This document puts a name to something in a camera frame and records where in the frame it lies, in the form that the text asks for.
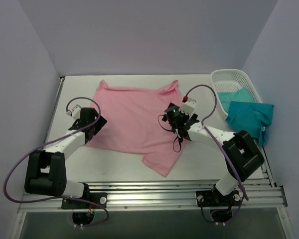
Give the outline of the pink t shirt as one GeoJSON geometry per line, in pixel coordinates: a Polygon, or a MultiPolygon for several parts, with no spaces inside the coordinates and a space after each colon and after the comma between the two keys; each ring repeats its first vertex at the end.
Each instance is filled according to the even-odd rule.
{"type": "Polygon", "coordinates": [[[181,156],[173,146],[175,134],[169,124],[158,121],[170,103],[180,105],[178,81],[158,88],[109,86],[102,80],[93,97],[107,123],[86,145],[123,153],[141,154],[142,162],[166,177],[181,156]]]}

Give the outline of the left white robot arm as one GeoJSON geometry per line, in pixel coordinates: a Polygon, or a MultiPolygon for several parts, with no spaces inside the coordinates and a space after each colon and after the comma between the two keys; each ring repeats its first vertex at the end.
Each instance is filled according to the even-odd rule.
{"type": "Polygon", "coordinates": [[[107,123],[94,108],[79,108],[71,114],[73,124],[66,138],[29,155],[24,189],[28,194],[70,197],[79,209],[90,205],[91,197],[84,183],[68,180],[65,161],[88,143],[107,123]]]}

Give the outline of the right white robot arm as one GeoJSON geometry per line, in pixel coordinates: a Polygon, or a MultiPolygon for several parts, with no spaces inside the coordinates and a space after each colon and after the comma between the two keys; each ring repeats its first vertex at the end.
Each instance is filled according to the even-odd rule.
{"type": "Polygon", "coordinates": [[[242,183],[264,164],[265,159],[248,132],[224,131],[207,126],[193,112],[195,107],[196,101],[193,100],[181,107],[170,103],[162,120],[171,126],[170,131],[177,136],[179,143],[184,139],[197,141],[222,152],[228,172],[215,184],[211,193],[213,203],[221,206],[229,200],[229,194],[236,187],[242,188],[242,183]]]}

